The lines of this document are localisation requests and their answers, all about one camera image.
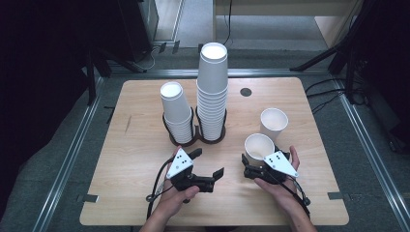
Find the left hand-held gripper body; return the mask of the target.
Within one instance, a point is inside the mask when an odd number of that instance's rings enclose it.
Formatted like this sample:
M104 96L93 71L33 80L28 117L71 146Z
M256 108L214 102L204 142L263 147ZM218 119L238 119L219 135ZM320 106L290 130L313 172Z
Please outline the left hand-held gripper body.
M192 173L193 159L182 148L173 158L165 178L179 191L197 186L200 192L213 192L215 180L213 177L201 177Z

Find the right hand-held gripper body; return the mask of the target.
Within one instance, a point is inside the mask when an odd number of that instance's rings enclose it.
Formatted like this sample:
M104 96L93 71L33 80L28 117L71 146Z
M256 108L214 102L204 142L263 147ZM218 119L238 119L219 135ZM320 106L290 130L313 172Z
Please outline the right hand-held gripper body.
M259 178L272 185L283 183L287 177L298 178L299 173L292 166L288 156L280 152L272 153L264 158L262 165L251 165L244 170L249 179Z

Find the black double cup holder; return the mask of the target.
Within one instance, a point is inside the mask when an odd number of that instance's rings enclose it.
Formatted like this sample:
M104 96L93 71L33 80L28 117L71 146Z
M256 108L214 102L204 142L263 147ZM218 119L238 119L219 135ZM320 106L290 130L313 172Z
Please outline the black double cup holder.
M225 124L226 114L222 120L223 126L220 130L219 137L214 140L209 140L205 137L205 130L203 129L201 119L197 118L197 121L198 121L197 125L194 123L195 113L196 113L196 110L191 108L189 119L185 121L184 123L182 123L180 126L178 125L172 126L171 123L166 120L165 115L162 115L162 121L163 121L163 124L166 130L168 131L169 139L171 143L174 144L175 146L181 145L182 147L189 147L192 144L194 144L197 140L200 140L201 142L205 144L220 143L225 137L226 128L224 124Z

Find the white paper cup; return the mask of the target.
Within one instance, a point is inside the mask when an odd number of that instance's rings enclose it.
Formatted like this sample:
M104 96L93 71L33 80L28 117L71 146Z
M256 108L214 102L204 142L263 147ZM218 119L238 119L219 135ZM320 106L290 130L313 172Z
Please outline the white paper cup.
M251 165L262 165L274 151L274 142L263 133L253 133L245 140L245 156Z
M267 108L260 114L260 131L275 141L288 126L287 115L278 108Z

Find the tall stack of paper cups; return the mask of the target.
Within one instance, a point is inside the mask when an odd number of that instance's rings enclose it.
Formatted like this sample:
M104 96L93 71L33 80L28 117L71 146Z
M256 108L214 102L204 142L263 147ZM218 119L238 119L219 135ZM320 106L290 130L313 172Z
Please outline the tall stack of paper cups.
M218 140L224 126L228 92L227 49L223 44L202 46L196 86L196 114L202 137Z

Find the person's right hand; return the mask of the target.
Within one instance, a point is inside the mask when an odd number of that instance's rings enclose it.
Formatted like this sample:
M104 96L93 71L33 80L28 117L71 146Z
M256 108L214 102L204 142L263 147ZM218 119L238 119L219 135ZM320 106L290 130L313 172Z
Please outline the person's right hand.
M288 177L282 185L272 185L262 179L255 178L254 182L262 189L272 195L278 206L290 217L296 215L304 216L305 210L293 196L297 192L294 181Z

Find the person's left hand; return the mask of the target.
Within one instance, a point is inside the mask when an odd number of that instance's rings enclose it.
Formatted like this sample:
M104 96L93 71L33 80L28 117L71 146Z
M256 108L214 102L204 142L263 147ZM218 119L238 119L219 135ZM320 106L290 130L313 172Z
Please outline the person's left hand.
M161 195L155 211L169 218L180 211L186 200L193 199L199 193L199 187L197 186L179 191L172 186L171 181L168 179L164 179L163 187L164 193Z

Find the short stack of paper cups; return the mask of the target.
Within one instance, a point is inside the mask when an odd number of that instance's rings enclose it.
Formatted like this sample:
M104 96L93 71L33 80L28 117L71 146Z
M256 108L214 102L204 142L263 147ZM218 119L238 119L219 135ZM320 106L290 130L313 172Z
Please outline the short stack of paper cups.
M193 139L192 109L179 82L169 81L161 87L163 120L176 143Z

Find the black tripod stand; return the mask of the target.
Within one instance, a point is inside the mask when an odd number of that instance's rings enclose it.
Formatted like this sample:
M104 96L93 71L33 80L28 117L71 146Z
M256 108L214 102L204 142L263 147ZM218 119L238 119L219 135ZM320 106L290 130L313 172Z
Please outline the black tripod stand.
M290 68L289 70L291 72L304 72L305 70L327 59L328 57L334 56L331 64L328 67L328 71L332 73L333 70L331 69L331 66L341 64L347 60L348 55L353 49L354 43L359 39L361 28L363 27L363 24L366 21L366 18L371 11L371 8L374 5L375 1L376 0L364 0L359 14L357 15L352 25L349 27L347 34L339 43L320 53L319 55L311 58L304 64Z

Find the black metal stand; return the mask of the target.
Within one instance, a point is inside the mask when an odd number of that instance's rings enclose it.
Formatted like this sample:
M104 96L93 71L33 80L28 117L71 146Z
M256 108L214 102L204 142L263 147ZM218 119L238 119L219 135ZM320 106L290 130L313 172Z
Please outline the black metal stand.
M108 60L112 60L123 68L133 73L146 73L146 68L139 68L124 59L120 59L114 54L99 47L90 47L86 51L86 77L88 81L88 105L91 105L97 98L97 87L95 71L98 71L105 77L110 77L112 70L108 65Z

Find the black glass-door cabinet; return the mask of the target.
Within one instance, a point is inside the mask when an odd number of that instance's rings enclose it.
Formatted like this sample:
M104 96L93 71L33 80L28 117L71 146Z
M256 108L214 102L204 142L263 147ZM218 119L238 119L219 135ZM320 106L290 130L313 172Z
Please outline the black glass-door cabinet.
M156 0L117 0L126 29L131 60L153 49L159 14Z

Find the beige office desk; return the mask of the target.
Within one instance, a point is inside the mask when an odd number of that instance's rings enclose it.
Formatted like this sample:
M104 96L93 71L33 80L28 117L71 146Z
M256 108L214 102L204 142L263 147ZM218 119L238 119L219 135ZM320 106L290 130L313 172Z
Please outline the beige office desk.
M347 33L349 20L359 13L364 0L212 0L217 15L313 16L327 47Z

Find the aluminium frame rail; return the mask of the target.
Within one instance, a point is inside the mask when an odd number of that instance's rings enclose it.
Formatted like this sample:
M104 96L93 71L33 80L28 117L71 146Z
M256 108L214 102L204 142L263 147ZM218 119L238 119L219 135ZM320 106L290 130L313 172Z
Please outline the aluminium frame rail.
M282 76L302 76L302 75L328 75L326 69L313 69L302 72L292 72L289 69L229 69L229 77L282 77ZM198 70L149 70L147 72L131 72L128 70L114 71L112 76L124 76L133 79L180 79L195 78L198 76Z
M340 96L340 101L364 148L366 157L393 210L400 228L403 232L410 232L410 208L405 203L402 194L395 184L393 176L388 171L382 157L377 151L364 121L357 111L357 107L351 104L344 94Z
M84 141L85 135L88 132L92 119L96 113L98 104L101 100L100 93L103 90L103 86L104 86L104 79L102 77L99 77L97 79L97 84L96 84L97 96L86 107L85 113L81 118L80 124L76 130L76 133L73 137L69 150L62 162L62 165L52 184L52 187L47 194L46 200L38 215L38 218L32 229L32 232L46 232L52 220L54 212L63 194L64 188L73 171L73 166L75 164L79 150Z

